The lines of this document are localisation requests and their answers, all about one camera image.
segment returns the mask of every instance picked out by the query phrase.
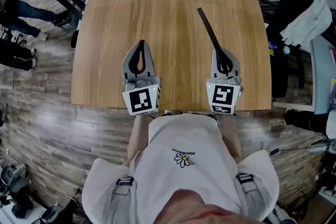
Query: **black pants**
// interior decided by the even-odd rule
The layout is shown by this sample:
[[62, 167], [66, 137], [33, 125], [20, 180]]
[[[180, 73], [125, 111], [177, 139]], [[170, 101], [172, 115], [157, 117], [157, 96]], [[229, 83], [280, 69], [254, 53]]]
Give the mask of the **black pants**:
[[325, 135], [328, 115], [328, 113], [314, 115], [314, 112], [289, 110], [286, 112], [284, 118], [287, 125], [294, 125], [305, 130]]
[[29, 49], [13, 42], [0, 40], [0, 64], [28, 71], [33, 66], [33, 61], [30, 60], [31, 56]]

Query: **wooden floor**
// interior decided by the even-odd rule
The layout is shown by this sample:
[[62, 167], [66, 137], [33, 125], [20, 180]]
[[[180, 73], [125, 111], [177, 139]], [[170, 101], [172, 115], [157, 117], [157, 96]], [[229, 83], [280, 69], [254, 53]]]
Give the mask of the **wooden floor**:
[[[62, 10], [54, 0], [25, 1], [54, 12]], [[8, 110], [8, 124], [0, 129], [1, 151], [9, 150], [3, 162], [26, 164], [42, 200], [48, 205], [65, 205], [76, 188], [83, 186], [95, 158], [123, 162], [134, 118], [126, 110], [71, 105], [75, 52], [70, 48], [71, 35], [49, 23], [29, 23], [41, 27], [50, 38], [47, 42], [28, 39], [27, 47], [36, 48], [38, 57], [32, 72], [0, 69], [2, 84], [14, 86], [1, 91], [1, 103]], [[305, 147], [319, 138], [313, 132], [285, 126], [283, 113], [284, 109], [277, 108], [237, 113], [244, 156], [261, 149]], [[286, 151], [272, 157], [282, 205], [300, 198], [301, 191], [314, 191], [320, 158], [321, 154], [308, 151]]]

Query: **white t-shirt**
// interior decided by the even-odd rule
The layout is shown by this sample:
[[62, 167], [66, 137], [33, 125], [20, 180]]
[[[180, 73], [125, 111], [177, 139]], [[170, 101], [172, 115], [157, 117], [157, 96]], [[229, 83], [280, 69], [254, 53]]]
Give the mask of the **white t-shirt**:
[[279, 194], [278, 178], [266, 151], [237, 165], [214, 119], [197, 114], [155, 119], [149, 126], [149, 145], [139, 157], [134, 174], [139, 224], [154, 223], [179, 189], [198, 193], [206, 204], [240, 213], [241, 202], [234, 185], [238, 173], [250, 173], [262, 180], [272, 197], [265, 218]]

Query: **person wearing white t-shirt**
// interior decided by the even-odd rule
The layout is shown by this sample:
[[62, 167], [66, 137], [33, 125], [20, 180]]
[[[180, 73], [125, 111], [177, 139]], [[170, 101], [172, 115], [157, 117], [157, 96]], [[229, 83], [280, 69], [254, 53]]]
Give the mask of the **person wearing white t-shirt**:
[[[260, 223], [276, 204], [279, 181], [266, 151], [244, 160], [241, 154], [232, 115], [220, 128], [208, 115], [137, 116], [123, 164], [137, 156], [134, 223]], [[83, 206], [94, 224], [111, 219], [102, 216], [110, 211], [109, 165], [95, 163], [84, 186]]]

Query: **sneaker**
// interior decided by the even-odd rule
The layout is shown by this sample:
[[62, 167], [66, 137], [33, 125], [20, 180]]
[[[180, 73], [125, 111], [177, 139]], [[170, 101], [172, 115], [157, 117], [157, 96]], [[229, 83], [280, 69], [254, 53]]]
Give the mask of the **sneaker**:
[[33, 56], [35, 55], [35, 53], [36, 53], [36, 49], [31, 49], [31, 50], [30, 50], [30, 55], [31, 55], [31, 57], [33, 57]]
[[36, 63], [37, 63], [37, 59], [34, 58], [34, 59], [32, 60], [32, 62], [33, 62], [33, 65], [31, 66], [30, 71], [31, 71], [31, 70], [34, 68], [34, 66], [36, 65]]
[[42, 41], [47, 41], [47, 39], [48, 39], [48, 35], [46, 33], [42, 32], [42, 31], [40, 32], [40, 34], [38, 34], [38, 37]]

